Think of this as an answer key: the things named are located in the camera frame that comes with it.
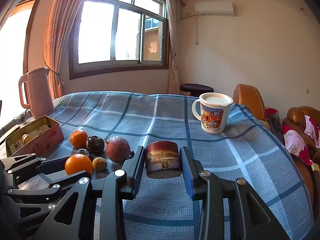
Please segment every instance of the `air conditioner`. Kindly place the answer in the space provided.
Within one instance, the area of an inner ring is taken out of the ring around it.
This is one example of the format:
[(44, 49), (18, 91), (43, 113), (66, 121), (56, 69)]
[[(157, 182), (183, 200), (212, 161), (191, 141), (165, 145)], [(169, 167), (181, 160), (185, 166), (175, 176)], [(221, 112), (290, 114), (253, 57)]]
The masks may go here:
[(231, 2), (196, 2), (195, 9), (200, 15), (235, 16)]

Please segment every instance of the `white mug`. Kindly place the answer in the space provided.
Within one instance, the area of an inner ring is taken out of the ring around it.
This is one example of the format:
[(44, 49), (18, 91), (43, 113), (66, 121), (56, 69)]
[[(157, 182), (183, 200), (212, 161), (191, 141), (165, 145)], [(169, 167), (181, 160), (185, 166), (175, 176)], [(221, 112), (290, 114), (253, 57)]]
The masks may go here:
[[(196, 111), (196, 103), (200, 102), (199, 115)], [(192, 104), (192, 113), (201, 121), (201, 127), (208, 133), (223, 132), (230, 112), (233, 99), (220, 93), (204, 93)]]

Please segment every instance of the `bed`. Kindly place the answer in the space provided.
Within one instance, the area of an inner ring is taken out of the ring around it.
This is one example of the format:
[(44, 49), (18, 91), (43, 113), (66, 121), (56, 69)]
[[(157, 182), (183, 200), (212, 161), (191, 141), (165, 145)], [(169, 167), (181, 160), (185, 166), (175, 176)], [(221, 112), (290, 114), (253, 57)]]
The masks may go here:
[[(105, 138), (121, 136), (131, 150), (139, 145), (170, 140), (187, 146), (194, 159), (220, 178), (245, 178), (279, 220), (291, 239), (302, 239), (312, 226), (308, 190), (290, 154), (279, 140), (257, 120), (246, 106), (233, 104), (223, 133), (204, 132), (192, 114), (194, 97), (142, 95), (127, 92), (81, 92), (54, 101), (50, 117), (60, 122), (65, 140), (44, 157), (55, 159), (73, 154), (69, 142), (73, 130)], [(2, 133), (13, 122), (2, 129)], [(105, 177), (121, 165), (108, 160)], [(66, 176), (65, 171), (40, 174), (20, 188), (45, 188), (50, 181)], [(97, 203), (95, 239), (99, 239)], [(182, 177), (149, 179), (144, 171), (139, 194), (124, 203), (127, 239), (197, 239), (201, 203), (191, 201)], [(224, 202), (225, 239), (230, 238), (227, 202)]]

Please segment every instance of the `pink cushion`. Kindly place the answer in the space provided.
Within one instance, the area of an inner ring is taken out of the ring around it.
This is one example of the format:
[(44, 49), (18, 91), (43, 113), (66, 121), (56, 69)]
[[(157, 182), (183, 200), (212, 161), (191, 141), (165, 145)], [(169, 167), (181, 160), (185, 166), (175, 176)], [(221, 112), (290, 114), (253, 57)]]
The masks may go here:
[(312, 160), (310, 160), (308, 147), (301, 136), (295, 130), (292, 130), (289, 126), (284, 124), (282, 125), (282, 131), (285, 147), (288, 152), (297, 156), (306, 165), (311, 165)]
[(306, 119), (306, 129), (304, 130), (304, 133), (309, 135), (314, 142), (317, 143), (319, 139), (319, 128), (310, 116), (305, 115), (304, 117)]

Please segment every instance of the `pink tin box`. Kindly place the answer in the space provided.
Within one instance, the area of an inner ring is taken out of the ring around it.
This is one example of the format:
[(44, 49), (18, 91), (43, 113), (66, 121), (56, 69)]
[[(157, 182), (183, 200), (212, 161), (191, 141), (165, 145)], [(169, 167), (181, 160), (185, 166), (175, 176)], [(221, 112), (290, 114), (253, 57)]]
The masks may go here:
[[(15, 153), (10, 153), (10, 145), (19, 141), (24, 134), (29, 134), (42, 125), (47, 125), (49, 130), (41, 133), (33, 140), (22, 146)], [(64, 136), (61, 130), (60, 123), (46, 115), (28, 123), (26, 126), (22, 127), (18, 131), (14, 132), (5, 140), (5, 148), (7, 157), (14, 157), (19, 155), (25, 155), (30, 153), (36, 153), (41, 156), (52, 147), (64, 140)]]

